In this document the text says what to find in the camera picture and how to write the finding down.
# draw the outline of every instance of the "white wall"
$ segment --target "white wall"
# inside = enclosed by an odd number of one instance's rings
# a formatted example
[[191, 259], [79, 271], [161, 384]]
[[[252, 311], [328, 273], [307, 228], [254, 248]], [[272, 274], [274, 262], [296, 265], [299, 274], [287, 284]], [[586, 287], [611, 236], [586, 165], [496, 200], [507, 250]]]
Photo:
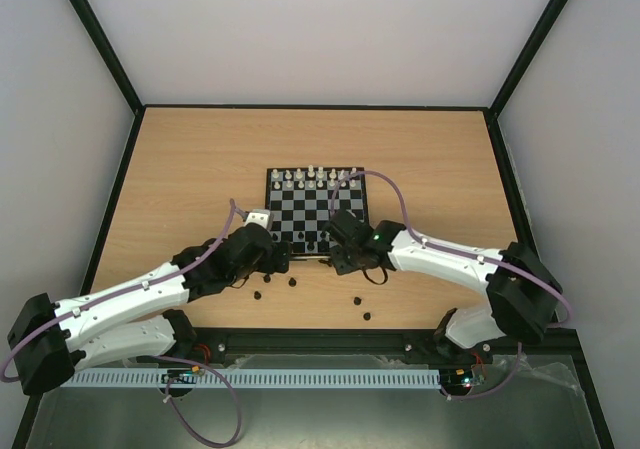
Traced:
[[488, 105], [548, 0], [89, 0], [145, 103]]
[[[0, 34], [4, 357], [27, 298], [79, 291], [133, 117], [67, 0], [0, 0]], [[0, 383], [0, 447], [26, 400]]]
[[571, 0], [501, 117], [616, 447], [637, 447], [640, 0]]

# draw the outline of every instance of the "purple cable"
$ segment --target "purple cable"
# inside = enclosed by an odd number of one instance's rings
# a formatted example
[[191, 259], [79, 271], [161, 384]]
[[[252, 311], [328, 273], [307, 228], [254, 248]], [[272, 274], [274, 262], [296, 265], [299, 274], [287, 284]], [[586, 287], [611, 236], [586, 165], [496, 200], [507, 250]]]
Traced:
[[191, 361], [189, 359], [180, 359], [177, 357], [168, 357], [168, 356], [155, 356], [155, 358], [160, 359], [161, 361], [179, 362], [181, 364], [188, 364], [189, 366], [198, 366], [206, 371], [209, 371], [211, 374], [213, 374], [218, 379], [220, 379], [220, 381], [222, 381], [222, 383], [225, 386], [227, 386], [227, 388], [229, 389], [229, 392], [231, 393], [231, 397], [233, 398], [233, 402], [236, 406], [236, 417], [238, 421], [236, 424], [236, 431], [233, 433], [233, 436], [231, 436], [231, 439], [229, 439], [227, 442], [214, 442], [214, 441], [210, 441], [209, 439], [205, 439], [189, 425], [187, 420], [184, 418], [184, 416], [178, 409], [178, 406], [173, 401], [173, 398], [169, 394], [169, 390], [171, 389], [171, 383], [174, 381], [175, 378], [169, 379], [169, 381], [167, 382], [167, 385], [164, 388], [164, 394], [167, 397], [166, 400], [169, 402], [169, 404], [171, 404], [171, 407], [173, 408], [176, 415], [178, 416], [178, 419], [180, 420], [180, 424], [182, 424], [182, 426], [187, 430], [187, 432], [191, 435], [191, 437], [193, 437], [200, 444], [203, 444], [207, 447], [221, 448], [221, 447], [230, 447], [234, 445], [236, 442], [238, 442], [238, 438], [240, 436], [240, 430], [242, 429], [242, 408], [240, 407], [240, 398], [238, 397], [238, 393], [233, 388], [231, 383], [227, 380], [227, 378], [224, 377], [222, 374], [220, 374], [218, 371], [216, 371], [214, 368], [202, 365], [199, 362]]
[[[421, 239], [420, 236], [418, 236], [418, 234], [416, 234], [416, 232], [411, 227], [411, 223], [409, 221], [409, 213], [407, 212], [407, 205], [406, 205], [406, 203], [404, 201], [404, 197], [402, 197], [402, 192], [400, 192], [400, 188], [397, 186], [397, 184], [395, 182], [393, 182], [387, 176], [385, 176], [384, 174], [381, 174], [381, 173], [379, 173], [377, 171], [359, 171], [359, 172], [354, 172], [354, 173], [345, 175], [345, 177], [343, 177], [342, 179], [339, 179], [338, 183], [336, 184], [335, 189], [333, 190], [333, 193], [331, 194], [331, 204], [329, 206], [329, 210], [330, 210], [330, 213], [331, 213], [332, 216], [333, 216], [333, 214], [335, 212], [336, 194], [338, 193], [338, 190], [340, 188], [340, 183], [342, 183], [343, 181], [348, 181], [349, 179], [351, 179], [353, 177], [364, 176], [364, 175], [370, 175], [370, 176], [379, 177], [380, 179], [383, 179], [384, 181], [388, 182], [389, 185], [393, 188], [393, 190], [396, 192], [396, 195], [398, 196], [398, 200], [400, 201], [400, 210], [402, 211], [402, 219], [404, 221], [404, 225], [407, 227], [407, 232], [409, 233], [411, 238], [413, 240], [415, 240], [417, 243], [419, 243], [420, 245], [422, 245], [424, 247], [430, 247], [431, 249], [435, 249], [436, 251], [445, 252], [447, 254], [452, 254], [454, 256], [465, 257], [467, 259], [477, 259], [478, 258], [477, 254], [473, 254], [473, 253], [470, 253], [470, 252], [462, 251], [460, 249], [454, 249], [452, 247], [441, 246], [440, 244], [434, 244], [434, 243], [429, 242], [428, 240], [426, 240], [426, 238], [424, 240]], [[556, 300], [558, 300], [558, 302], [560, 302], [564, 306], [565, 310], [567, 311], [567, 316], [564, 319], [564, 321], [551, 323], [551, 324], [548, 325], [548, 327], [560, 327], [562, 324], [566, 324], [567, 322], [569, 322], [573, 318], [573, 309], [571, 308], [571, 305], [569, 304], [569, 301], [567, 301], [567, 299], [562, 294], [560, 294], [558, 291], [556, 291], [553, 287], [551, 287], [549, 284], [547, 284], [543, 280], [535, 277], [533, 274], [530, 274], [527, 271], [524, 271], [524, 270], [520, 269], [517, 266], [514, 266], [513, 264], [510, 264], [508, 262], [503, 262], [503, 261], [500, 261], [498, 259], [493, 259], [492, 257], [485, 257], [484, 258], [484, 262], [489, 263], [489, 264], [494, 264], [494, 265], [496, 265], [498, 267], [502, 267], [502, 268], [504, 268], [504, 269], [506, 269], [508, 271], [511, 271], [514, 274], [517, 274], [517, 275], [519, 275], [521, 277], [524, 277], [525, 279], [533, 282], [535, 285], [537, 285], [541, 289], [544, 289], [545, 291], [547, 291], [549, 294], [551, 294], [553, 297], [555, 297]]]
[[[229, 217], [227, 217], [227, 221], [225, 222], [225, 225], [222, 228], [222, 231], [220, 231], [220, 235], [216, 238], [215, 242], [213, 244], [211, 244], [211, 246], [209, 246], [209, 248], [204, 252], [204, 254], [202, 254], [202, 256], [200, 256], [200, 258], [196, 259], [191, 264], [183, 267], [179, 271], [176, 271], [176, 272], [173, 272], [171, 274], [167, 274], [165, 276], [158, 277], [157, 279], [152, 279], [152, 280], [148, 281], [150, 286], [166, 282], [169, 279], [173, 279], [174, 277], [181, 276], [182, 274], [184, 274], [186, 272], [189, 272], [193, 268], [195, 268], [198, 265], [202, 264], [205, 261], [205, 259], [207, 257], [209, 257], [211, 255], [211, 253], [218, 248], [218, 246], [222, 243], [222, 240], [225, 237], [227, 237], [229, 229], [231, 228], [231, 222], [233, 221], [233, 216], [235, 214], [235, 210], [236, 210], [235, 201], [233, 199], [230, 199], [229, 200], [229, 204], [231, 205], [231, 210], [229, 211]], [[105, 296], [98, 297], [98, 298], [96, 298], [96, 299], [94, 299], [94, 300], [92, 300], [90, 302], [87, 302], [86, 304], [80, 306], [80, 310], [81, 311], [87, 311], [87, 310], [91, 309], [92, 307], [97, 306], [98, 304], [101, 304], [101, 303], [103, 303], [105, 301], [108, 301], [110, 299], [113, 299], [115, 297], [122, 296], [124, 294], [128, 294], [128, 293], [133, 292], [133, 291], [137, 291], [138, 289], [142, 289], [142, 284], [141, 283], [133, 284], [131, 286], [125, 287], [123, 289], [119, 289], [119, 290], [117, 290], [115, 292], [112, 292], [110, 294], [107, 294]], [[69, 319], [70, 317], [73, 317], [73, 313], [72, 312], [67, 312], [65, 314], [62, 314], [61, 316], [58, 316], [55, 319], [52, 319], [49, 322], [47, 322], [47, 323], [43, 324], [42, 326], [38, 327], [35, 331], [30, 333], [27, 337], [25, 337], [18, 344], [16, 344], [16, 346], [13, 349], [11, 349], [11, 352], [9, 353], [9, 356], [2, 362], [2, 365], [0, 366], [0, 381], [7, 382], [7, 383], [8, 382], [18, 382], [20, 380], [19, 376], [7, 376], [7, 368], [9, 367], [9, 364], [11, 364], [11, 361], [16, 357], [16, 355], [27, 344], [29, 344], [31, 341], [33, 341], [40, 334], [42, 334], [43, 332], [47, 331], [48, 329], [51, 329], [56, 324], [59, 324], [62, 321], [65, 321], [65, 320]]]
[[511, 371], [509, 372], [509, 374], [507, 374], [507, 377], [504, 378], [504, 380], [498, 384], [496, 387], [489, 389], [488, 391], [484, 391], [481, 392], [480, 394], [468, 394], [466, 396], [452, 396], [451, 394], [449, 394], [446, 389], [444, 387], [440, 388], [440, 392], [442, 392], [442, 394], [444, 394], [445, 396], [447, 396], [447, 399], [451, 399], [453, 401], [467, 401], [470, 399], [479, 399], [481, 397], [485, 397], [485, 396], [489, 396], [491, 394], [495, 394], [496, 392], [498, 392], [500, 389], [502, 389], [504, 386], [506, 386], [509, 381], [511, 379], [513, 379], [513, 377], [516, 375], [516, 372], [518, 372], [518, 367], [520, 366], [520, 360], [522, 359], [522, 343], [519, 342], [518, 343], [518, 352], [516, 353], [516, 360], [513, 362], [513, 367], [511, 368]]

